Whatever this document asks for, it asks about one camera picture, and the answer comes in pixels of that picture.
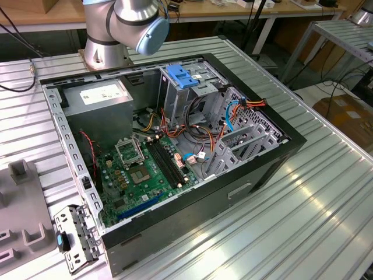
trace blue tab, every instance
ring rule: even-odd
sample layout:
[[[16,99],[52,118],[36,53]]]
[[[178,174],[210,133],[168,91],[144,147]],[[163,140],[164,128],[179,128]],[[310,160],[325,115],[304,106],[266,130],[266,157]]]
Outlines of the blue tab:
[[[187,70],[180,65],[170,65],[166,67],[171,77],[179,84],[182,89],[196,86],[199,84],[197,80],[194,80]]]

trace cardboard box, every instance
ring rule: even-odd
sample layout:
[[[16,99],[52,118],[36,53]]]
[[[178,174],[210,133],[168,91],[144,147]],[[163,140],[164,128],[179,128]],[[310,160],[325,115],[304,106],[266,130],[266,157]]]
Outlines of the cardboard box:
[[[324,98],[314,105],[314,109],[324,117],[329,100]],[[373,114],[356,99],[348,94],[333,97],[328,121],[365,151],[373,151]]]
[[[47,13],[58,0],[0,0],[0,7],[35,13]]]

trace aluminum workbench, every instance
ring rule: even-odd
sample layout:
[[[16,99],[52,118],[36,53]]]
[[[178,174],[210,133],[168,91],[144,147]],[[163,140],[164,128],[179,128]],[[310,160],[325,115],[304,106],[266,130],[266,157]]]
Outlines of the aluminum workbench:
[[[165,43],[135,63],[211,52],[294,126],[307,143],[249,198],[117,279],[359,279],[373,262],[373,159],[227,40]],[[40,78],[86,72],[78,54],[35,59]],[[0,82],[31,82],[29,62],[0,64]],[[40,88],[0,92],[0,166],[35,162],[51,217],[80,204]],[[54,251],[2,279],[69,279]],[[104,256],[74,278],[106,279]]]
[[[348,19],[311,22],[285,66],[280,77],[282,82],[284,82],[289,75],[294,63],[298,59],[313,32],[319,33],[321,38],[315,44],[315,47],[305,60],[305,64],[317,55],[318,50],[322,47],[324,42],[329,40],[337,46],[345,49],[350,54],[349,59],[344,64],[343,72],[339,74],[340,76],[344,75],[349,70],[349,66],[354,58],[358,58],[362,62],[373,66],[373,51],[368,49],[368,43],[373,41],[373,26],[357,26]]]

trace blue pcie slot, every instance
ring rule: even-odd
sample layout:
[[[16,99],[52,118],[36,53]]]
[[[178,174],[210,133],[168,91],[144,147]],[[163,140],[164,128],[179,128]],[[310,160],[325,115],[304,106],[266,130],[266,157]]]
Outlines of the blue pcie slot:
[[[130,216],[132,216],[132,215],[134,215],[138,212],[141,212],[144,209],[153,206],[154,204],[157,204],[162,195],[164,195],[164,192],[157,195],[156,197],[153,197],[151,200],[148,200],[148,201],[144,202],[143,204],[140,204],[140,205],[138,205],[138,206],[136,206],[136,207],[134,207],[134,208],[132,208],[128,211],[123,212],[122,214],[117,215],[117,219],[120,221],[120,220],[128,218],[128,217],[130,217]]]

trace ram slot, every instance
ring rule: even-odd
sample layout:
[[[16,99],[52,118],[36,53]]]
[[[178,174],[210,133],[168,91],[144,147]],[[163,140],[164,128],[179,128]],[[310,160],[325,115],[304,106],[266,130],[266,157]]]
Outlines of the ram slot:
[[[147,143],[146,147],[172,188],[177,188],[180,186],[179,184],[184,184],[184,178],[158,141]]]

